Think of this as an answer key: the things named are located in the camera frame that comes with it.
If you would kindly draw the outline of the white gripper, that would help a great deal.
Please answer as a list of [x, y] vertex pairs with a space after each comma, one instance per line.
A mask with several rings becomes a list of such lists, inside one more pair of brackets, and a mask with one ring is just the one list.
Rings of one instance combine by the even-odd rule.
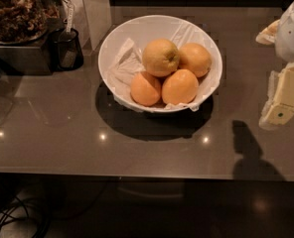
[[280, 72], [272, 71], [259, 127], [275, 130], [294, 116], [294, 1], [279, 20], [264, 28], [255, 38], [263, 45], [275, 43], [276, 54], [289, 62]]

